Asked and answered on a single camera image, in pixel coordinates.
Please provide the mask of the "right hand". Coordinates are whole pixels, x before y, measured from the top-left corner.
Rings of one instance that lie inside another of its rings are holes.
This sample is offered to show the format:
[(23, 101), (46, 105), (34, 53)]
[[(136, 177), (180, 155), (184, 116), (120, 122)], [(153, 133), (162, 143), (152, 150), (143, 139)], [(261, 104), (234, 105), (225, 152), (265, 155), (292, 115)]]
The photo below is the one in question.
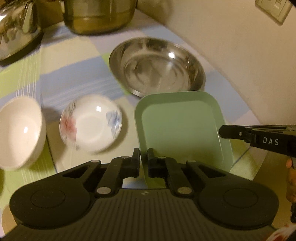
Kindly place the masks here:
[(287, 193), (286, 198), (288, 201), (295, 203), (295, 169), (292, 167), (292, 159), (288, 158), (286, 161), (286, 167), (287, 167)]

